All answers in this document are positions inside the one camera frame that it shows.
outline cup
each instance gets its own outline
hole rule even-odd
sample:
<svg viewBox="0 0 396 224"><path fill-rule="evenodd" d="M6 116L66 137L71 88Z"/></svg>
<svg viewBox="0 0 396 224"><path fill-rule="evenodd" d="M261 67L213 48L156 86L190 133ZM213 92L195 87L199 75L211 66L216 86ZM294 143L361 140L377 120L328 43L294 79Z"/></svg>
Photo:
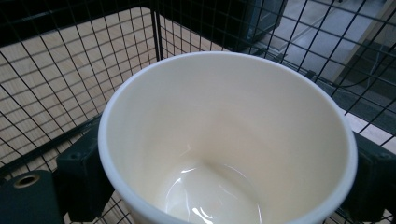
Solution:
<svg viewBox="0 0 396 224"><path fill-rule="evenodd" d="M357 169L353 133L322 89L231 52L183 54L130 77L98 141L140 223L318 223Z"/></svg>

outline wire cage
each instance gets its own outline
hole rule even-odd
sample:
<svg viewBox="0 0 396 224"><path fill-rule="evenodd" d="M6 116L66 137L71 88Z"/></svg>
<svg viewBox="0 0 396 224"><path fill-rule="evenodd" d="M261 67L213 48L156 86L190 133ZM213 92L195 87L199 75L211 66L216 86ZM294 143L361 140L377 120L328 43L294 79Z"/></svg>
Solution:
<svg viewBox="0 0 396 224"><path fill-rule="evenodd" d="M299 72L354 132L396 153L395 12L392 0L2 0L0 177L55 171L128 77L202 50ZM115 192L93 223L134 220ZM357 222L339 209L323 223Z"/></svg>

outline cage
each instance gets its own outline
hole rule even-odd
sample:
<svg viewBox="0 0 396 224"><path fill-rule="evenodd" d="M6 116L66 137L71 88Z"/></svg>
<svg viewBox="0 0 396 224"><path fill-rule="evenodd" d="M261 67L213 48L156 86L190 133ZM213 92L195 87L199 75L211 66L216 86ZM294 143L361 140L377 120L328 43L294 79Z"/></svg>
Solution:
<svg viewBox="0 0 396 224"><path fill-rule="evenodd" d="M202 50L299 72L334 99L355 133L396 153L395 12L392 0L2 0L2 183L55 172L123 81ZM134 219L115 192L93 223ZM361 222L340 208L323 223ZM393 214L385 210L378 223L395 223Z"/></svg>

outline tiled floor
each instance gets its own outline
hole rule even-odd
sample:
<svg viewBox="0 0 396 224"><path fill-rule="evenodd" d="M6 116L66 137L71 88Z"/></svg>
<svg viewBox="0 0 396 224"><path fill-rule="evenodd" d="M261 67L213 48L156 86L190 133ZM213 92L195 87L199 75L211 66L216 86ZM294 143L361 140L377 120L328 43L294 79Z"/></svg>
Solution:
<svg viewBox="0 0 396 224"><path fill-rule="evenodd" d="M337 62L345 63L355 47L353 41L361 41L361 37L373 20L363 16L354 18L353 12L361 6L363 2L361 0L334 2L331 8L328 6L331 1L321 2L323 3L289 0L284 18L274 30L277 38L273 38L270 42L267 36L260 44L269 44L271 49L286 54L285 60L317 74L321 73L329 80L335 80L340 73L339 64L329 62L327 59L332 58ZM360 13L375 17L382 6L384 1L369 0L361 7ZM339 36L344 36L344 40L340 40Z"/></svg>

